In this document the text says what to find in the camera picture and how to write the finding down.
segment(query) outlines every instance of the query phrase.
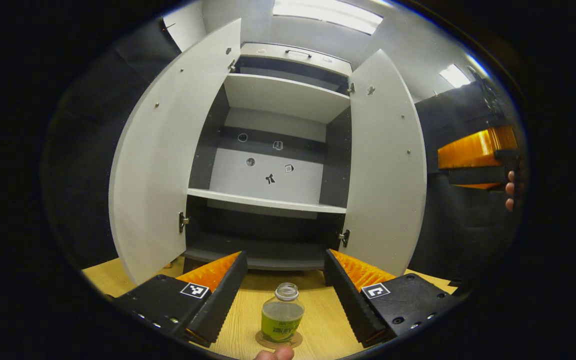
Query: dark shelf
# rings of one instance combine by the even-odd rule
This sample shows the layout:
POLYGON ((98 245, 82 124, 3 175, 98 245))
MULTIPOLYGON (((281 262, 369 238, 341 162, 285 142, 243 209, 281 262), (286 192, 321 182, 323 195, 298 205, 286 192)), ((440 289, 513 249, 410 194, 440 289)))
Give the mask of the dark shelf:
POLYGON ((198 239, 187 242, 184 257, 201 262, 212 262, 237 251, 247 251, 249 269, 270 271, 322 270, 324 245, 246 239, 215 233, 202 233, 198 239))

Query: shelf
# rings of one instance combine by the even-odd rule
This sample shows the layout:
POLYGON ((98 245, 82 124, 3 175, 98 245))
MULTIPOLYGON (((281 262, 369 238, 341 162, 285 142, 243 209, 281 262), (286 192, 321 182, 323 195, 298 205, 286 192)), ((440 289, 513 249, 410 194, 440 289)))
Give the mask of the shelf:
POLYGON ((182 256, 213 262, 241 250, 247 251, 249 269, 310 271, 322 270, 324 265, 322 244, 264 241, 205 232, 196 241, 189 241, 182 256))
POLYGON ((233 108, 274 112, 323 124, 350 106, 347 95, 278 77, 230 73, 223 84, 233 108))
POLYGON ((190 196, 197 196, 199 198, 213 199, 219 201, 226 201, 229 203, 238 203, 246 205, 254 205, 256 207, 278 208, 286 210, 299 210, 302 212, 317 212, 317 213, 332 213, 332 214, 345 214, 345 207, 337 207, 331 205, 320 205, 313 203, 299 203, 288 201, 266 200, 265 198, 240 196, 238 194, 220 193, 217 191, 210 191, 205 189, 192 189, 189 188, 187 194, 190 196))

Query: white cabinet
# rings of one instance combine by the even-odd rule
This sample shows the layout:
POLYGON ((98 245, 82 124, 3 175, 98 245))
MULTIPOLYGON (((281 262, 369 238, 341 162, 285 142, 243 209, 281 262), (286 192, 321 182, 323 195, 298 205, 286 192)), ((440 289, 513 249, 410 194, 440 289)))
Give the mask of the white cabinet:
POLYGON ((350 73, 311 50, 298 62, 297 48, 240 48, 239 34, 237 20, 189 48, 126 123, 109 205, 131 279, 181 254, 208 262, 242 249, 251 269, 321 269, 334 248, 402 274, 421 228, 426 157, 391 60, 378 50, 350 73), (190 221, 180 233, 181 212, 190 221))

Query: bottle label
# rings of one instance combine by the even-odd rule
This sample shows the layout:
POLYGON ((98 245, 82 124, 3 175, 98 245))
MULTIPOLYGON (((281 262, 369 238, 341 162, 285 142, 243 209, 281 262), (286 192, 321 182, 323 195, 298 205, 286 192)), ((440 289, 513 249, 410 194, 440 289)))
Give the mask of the bottle label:
POLYGON ((301 321, 301 317, 291 321, 279 321, 271 319, 262 312, 261 331, 263 333, 263 339, 274 343, 287 342, 294 337, 297 332, 297 326, 299 326, 301 321))

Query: cabinet handle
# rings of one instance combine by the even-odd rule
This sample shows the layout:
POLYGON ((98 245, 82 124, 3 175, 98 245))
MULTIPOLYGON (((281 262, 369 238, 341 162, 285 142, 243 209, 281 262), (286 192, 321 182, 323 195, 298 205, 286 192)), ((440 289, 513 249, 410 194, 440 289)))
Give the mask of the cabinet handle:
POLYGON ((288 54, 289 51, 292 51, 293 53, 299 53, 299 54, 308 55, 308 58, 309 58, 309 59, 310 59, 311 57, 313 57, 313 55, 309 54, 308 52, 297 51, 297 50, 290 50, 289 48, 286 48, 286 54, 288 54))

